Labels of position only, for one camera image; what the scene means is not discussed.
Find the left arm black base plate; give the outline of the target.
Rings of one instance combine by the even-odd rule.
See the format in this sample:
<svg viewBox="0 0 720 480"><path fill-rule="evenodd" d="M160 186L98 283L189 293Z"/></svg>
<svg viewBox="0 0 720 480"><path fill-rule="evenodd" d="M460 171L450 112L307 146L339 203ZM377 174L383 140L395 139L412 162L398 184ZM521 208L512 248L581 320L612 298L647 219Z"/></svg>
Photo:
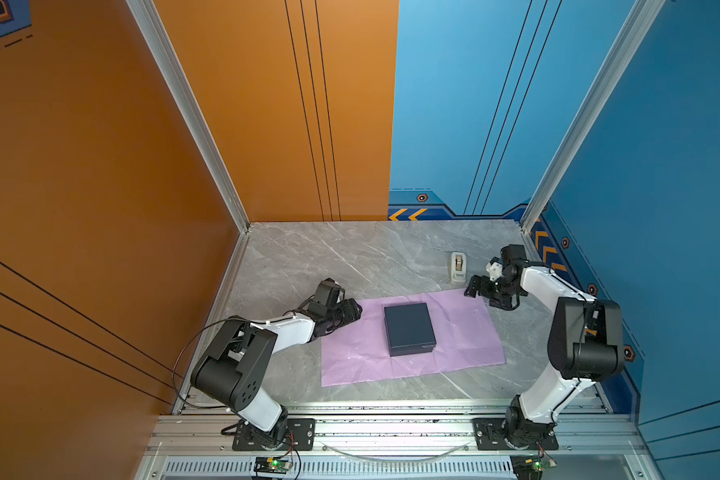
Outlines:
<svg viewBox="0 0 720 480"><path fill-rule="evenodd" d="M235 425L234 451L283 451L295 447L297 451L311 451L315 440L314 418L288 418L277 422L271 431L263 431L248 421Z"/></svg>

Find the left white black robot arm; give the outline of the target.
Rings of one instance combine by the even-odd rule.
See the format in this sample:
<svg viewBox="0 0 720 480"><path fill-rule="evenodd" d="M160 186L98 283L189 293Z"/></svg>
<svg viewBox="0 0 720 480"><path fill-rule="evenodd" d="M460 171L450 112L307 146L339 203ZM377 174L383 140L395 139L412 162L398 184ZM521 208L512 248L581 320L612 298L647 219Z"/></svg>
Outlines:
<svg viewBox="0 0 720 480"><path fill-rule="evenodd" d="M263 387L272 356L332 334L358 321L362 313L362 306L327 278L313 295L279 317L230 316L220 322L195 364L190 384L234 412L257 442L278 448L288 439L288 412Z"/></svg>

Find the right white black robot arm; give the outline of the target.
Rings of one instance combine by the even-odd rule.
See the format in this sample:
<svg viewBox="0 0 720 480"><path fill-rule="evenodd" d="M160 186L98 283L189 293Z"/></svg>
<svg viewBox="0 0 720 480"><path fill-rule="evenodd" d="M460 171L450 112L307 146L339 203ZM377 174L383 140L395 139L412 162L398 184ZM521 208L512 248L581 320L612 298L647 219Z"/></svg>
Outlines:
<svg viewBox="0 0 720 480"><path fill-rule="evenodd" d="M494 308L513 311L521 298L532 295L552 313L548 364L528 390L513 398L501 427L509 447L537 447L552 436L560 413L576 396L621 374L625 364L621 308L529 260L522 245L503 247L486 271L470 278L465 296L481 296Z"/></svg>

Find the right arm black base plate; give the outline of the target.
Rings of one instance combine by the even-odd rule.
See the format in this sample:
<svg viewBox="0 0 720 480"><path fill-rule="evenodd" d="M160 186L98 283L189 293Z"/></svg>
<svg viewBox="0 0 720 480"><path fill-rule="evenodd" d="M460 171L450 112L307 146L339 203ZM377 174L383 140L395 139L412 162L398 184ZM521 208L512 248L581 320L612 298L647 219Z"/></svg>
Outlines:
<svg viewBox="0 0 720 480"><path fill-rule="evenodd" d="M559 449L555 425L521 421L509 426L506 419L475 418L472 420L477 448L491 450L551 450Z"/></svg>

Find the dark navy gift box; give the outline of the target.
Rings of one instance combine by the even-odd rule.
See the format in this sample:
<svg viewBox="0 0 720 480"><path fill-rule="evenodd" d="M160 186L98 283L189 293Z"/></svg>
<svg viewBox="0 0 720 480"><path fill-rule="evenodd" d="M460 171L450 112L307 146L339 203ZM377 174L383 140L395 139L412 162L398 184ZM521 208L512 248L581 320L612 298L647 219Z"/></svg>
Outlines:
<svg viewBox="0 0 720 480"><path fill-rule="evenodd" d="M426 303L386 306L384 324L391 357L429 353L437 345Z"/></svg>

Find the purple wrapping paper sheet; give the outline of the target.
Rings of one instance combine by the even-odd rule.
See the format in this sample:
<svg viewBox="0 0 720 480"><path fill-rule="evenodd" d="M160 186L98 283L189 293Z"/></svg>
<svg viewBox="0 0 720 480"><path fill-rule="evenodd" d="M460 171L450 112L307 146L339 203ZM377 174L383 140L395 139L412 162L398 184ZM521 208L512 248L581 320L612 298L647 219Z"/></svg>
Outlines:
<svg viewBox="0 0 720 480"><path fill-rule="evenodd" d="M459 289L367 299L359 305L359 320L321 339L323 387L506 362L485 302Z"/></svg>

